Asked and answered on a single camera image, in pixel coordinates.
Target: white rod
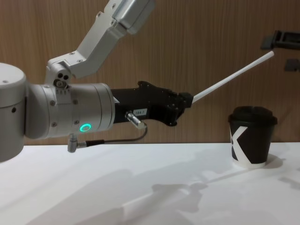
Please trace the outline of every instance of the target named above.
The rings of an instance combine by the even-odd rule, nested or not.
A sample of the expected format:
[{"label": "white rod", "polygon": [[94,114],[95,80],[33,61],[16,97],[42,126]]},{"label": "white rod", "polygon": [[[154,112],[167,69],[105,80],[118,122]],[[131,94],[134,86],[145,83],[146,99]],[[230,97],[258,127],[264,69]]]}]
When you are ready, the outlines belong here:
[{"label": "white rod", "polygon": [[274,56],[274,52],[271,51],[267,54],[265,54],[264,56],[260,57],[259,59],[255,60],[254,62],[250,63],[248,66],[244,67],[243,69],[239,70],[238,72],[230,75],[229,77],[219,81],[218,83],[212,85],[211,87],[209,87],[208,89],[200,92],[199,94],[194,96],[193,99],[193,103],[195,103],[196,101],[200,100],[201,98],[203,98],[204,96],[210,94],[211,92],[213,92],[214,90],[218,89],[219,87],[223,86],[224,84],[226,84],[227,82],[231,81],[232,79],[236,78],[237,76],[245,73],[246,71],[248,71],[249,69],[256,67],[257,65],[261,64],[262,62],[265,62],[266,60],[272,58]]}]

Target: green light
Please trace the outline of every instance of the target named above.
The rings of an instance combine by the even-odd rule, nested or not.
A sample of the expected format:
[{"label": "green light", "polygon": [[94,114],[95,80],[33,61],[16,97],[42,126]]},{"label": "green light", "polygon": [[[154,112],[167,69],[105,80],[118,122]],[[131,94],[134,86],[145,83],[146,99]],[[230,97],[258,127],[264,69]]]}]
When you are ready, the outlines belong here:
[{"label": "green light", "polygon": [[91,130],[92,129],[92,125],[91,124],[89,124],[89,123],[86,123],[86,124],[83,124],[81,127],[80,127],[80,131],[81,132],[87,132],[87,131],[89,131],[89,130]]}]

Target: wood panel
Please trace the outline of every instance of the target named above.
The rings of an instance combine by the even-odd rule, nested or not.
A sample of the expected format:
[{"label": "wood panel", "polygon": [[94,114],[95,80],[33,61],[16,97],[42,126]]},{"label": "wood panel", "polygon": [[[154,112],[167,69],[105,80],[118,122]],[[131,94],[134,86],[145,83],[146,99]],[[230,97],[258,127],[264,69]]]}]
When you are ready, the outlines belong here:
[{"label": "wood panel", "polygon": [[[43,83],[49,59],[77,48],[107,0],[0,0],[0,61]],[[132,88],[139,80],[192,94],[227,77],[266,52],[264,36],[300,30],[299,0],[157,0],[135,36],[126,36],[97,74],[75,83]],[[283,72],[296,51],[276,57],[193,106],[175,128],[148,121],[145,143],[228,142],[227,116],[240,105],[260,105],[279,119],[275,141],[300,141],[300,75]],[[130,124],[82,139],[129,138]],[[65,144],[66,138],[27,144]]]}]

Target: cup lid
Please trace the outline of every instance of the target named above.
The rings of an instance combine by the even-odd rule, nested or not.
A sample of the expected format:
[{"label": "cup lid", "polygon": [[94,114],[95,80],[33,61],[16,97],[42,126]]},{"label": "cup lid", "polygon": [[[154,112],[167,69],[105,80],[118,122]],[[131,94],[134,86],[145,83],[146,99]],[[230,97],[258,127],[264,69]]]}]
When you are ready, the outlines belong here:
[{"label": "cup lid", "polygon": [[234,109],[229,122],[241,121],[261,126],[273,126],[278,123],[272,111],[259,106],[240,106]]}]

